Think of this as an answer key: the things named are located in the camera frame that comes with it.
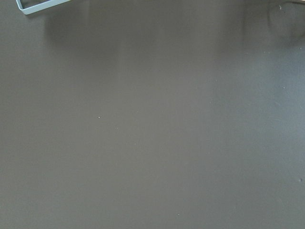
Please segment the wooden cup rack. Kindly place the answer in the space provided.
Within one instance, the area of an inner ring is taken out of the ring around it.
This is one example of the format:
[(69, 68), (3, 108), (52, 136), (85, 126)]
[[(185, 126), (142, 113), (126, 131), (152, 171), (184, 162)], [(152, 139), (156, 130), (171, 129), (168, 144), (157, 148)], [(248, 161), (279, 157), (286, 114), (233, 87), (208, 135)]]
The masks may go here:
[(66, 2), (69, 0), (16, 0), (19, 10), (24, 15), (30, 15)]

